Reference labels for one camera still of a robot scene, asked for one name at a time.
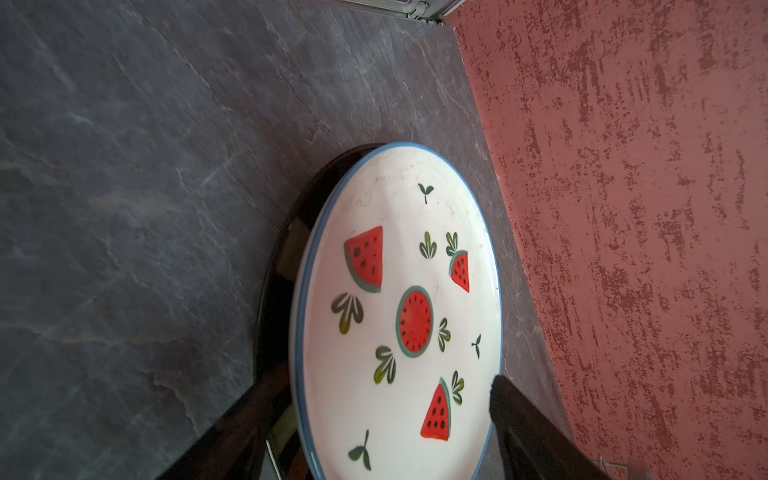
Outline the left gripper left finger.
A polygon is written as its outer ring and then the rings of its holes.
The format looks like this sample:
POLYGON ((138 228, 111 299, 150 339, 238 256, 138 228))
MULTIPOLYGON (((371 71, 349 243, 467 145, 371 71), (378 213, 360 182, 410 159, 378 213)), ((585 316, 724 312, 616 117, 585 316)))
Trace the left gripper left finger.
POLYGON ((279 365, 254 383, 176 462, 162 479, 257 479, 266 439, 289 393, 289 372, 279 365))

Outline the watermelon pattern plate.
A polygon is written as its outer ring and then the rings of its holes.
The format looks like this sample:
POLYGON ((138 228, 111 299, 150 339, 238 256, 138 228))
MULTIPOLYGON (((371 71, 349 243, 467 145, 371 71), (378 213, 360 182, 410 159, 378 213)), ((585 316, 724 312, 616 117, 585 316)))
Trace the watermelon pattern plate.
POLYGON ((472 479, 501 370, 499 269, 479 203, 433 150, 387 144, 336 184, 291 309, 291 390, 317 479, 472 479))

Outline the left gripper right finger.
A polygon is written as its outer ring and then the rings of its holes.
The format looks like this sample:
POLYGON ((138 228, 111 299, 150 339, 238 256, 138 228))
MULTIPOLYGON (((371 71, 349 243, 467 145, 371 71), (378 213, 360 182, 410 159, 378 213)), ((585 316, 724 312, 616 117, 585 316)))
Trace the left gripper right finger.
POLYGON ((606 479, 506 377, 494 378, 489 413, 506 479, 606 479))

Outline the dark striped rim plate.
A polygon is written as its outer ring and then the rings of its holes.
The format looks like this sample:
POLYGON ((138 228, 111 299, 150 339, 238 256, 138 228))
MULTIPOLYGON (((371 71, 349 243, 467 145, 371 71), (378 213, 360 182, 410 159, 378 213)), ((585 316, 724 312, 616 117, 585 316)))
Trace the dark striped rim plate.
MULTIPOLYGON (((336 184, 377 143, 355 147, 333 159, 308 182, 278 234, 270 256, 257 310, 254 378, 261 379, 275 367, 289 372, 290 316, 298 270, 320 211, 336 184)), ((271 401, 270 429, 265 437, 269 469, 279 479, 311 479, 292 403, 291 388, 285 386, 271 401)))

